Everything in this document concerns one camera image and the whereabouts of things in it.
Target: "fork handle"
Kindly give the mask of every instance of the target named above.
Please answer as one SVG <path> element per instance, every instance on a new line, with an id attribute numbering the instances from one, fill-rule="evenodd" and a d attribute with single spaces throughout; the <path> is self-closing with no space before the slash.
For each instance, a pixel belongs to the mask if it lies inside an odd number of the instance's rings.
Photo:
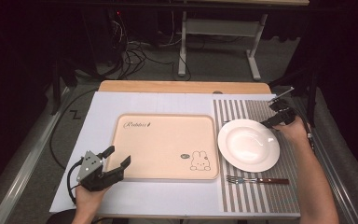
<path id="1" fill-rule="evenodd" d="M 290 184 L 289 179 L 280 178 L 257 178 L 256 182 L 263 184 Z"/>

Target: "hand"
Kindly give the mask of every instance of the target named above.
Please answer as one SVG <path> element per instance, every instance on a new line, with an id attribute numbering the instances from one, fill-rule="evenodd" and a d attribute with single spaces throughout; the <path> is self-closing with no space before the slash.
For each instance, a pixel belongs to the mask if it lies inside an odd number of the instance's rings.
<path id="1" fill-rule="evenodd" d="M 91 223 L 103 201 L 104 194 L 110 189 L 88 191 L 82 186 L 76 187 L 76 215 L 72 223 Z"/>
<path id="2" fill-rule="evenodd" d="M 304 122 L 302 121 L 301 117 L 296 116 L 295 120 L 287 125 L 276 125 L 273 126 L 274 129 L 281 131 L 286 137 L 287 140 L 291 141 L 292 143 L 297 141 L 307 140 L 307 132 L 304 127 Z"/>

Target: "person's right arm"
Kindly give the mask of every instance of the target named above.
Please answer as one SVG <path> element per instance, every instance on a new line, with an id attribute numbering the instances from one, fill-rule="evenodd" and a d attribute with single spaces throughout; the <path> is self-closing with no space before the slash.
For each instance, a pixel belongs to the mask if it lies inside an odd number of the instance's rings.
<path id="1" fill-rule="evenodd" d="M 297 194 L 300 223 L 338 223 L 337 209 L 324 170 L 316 159 L 300 117 L 289 125 L 274 127 L 295 147 L 297 164 Z"/>

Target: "fork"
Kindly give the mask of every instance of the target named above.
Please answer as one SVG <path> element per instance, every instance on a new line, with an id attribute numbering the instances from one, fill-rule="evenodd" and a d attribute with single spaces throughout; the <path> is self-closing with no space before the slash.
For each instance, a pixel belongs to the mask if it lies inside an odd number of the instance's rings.
<path id="1" fill-rule="evenodd" d="M 281 178 L 244 178 L 234 175 L 226 175 L 226 181 L 230 184 L 262 183 L 262 184 L 289 184 L 289 179 Z"/>

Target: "plate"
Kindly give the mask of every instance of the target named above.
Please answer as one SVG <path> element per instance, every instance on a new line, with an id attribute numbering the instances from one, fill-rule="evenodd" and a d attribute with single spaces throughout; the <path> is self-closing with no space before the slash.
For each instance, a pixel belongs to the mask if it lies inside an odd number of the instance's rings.
<path id="1" fill-rule="evenodd" d="M 280 146 L 275 135 L 251 119 L 234 119 L 225 124 L 217 137 L 223 157 L 246 172 L 263 172 L 278 161 Z"/>

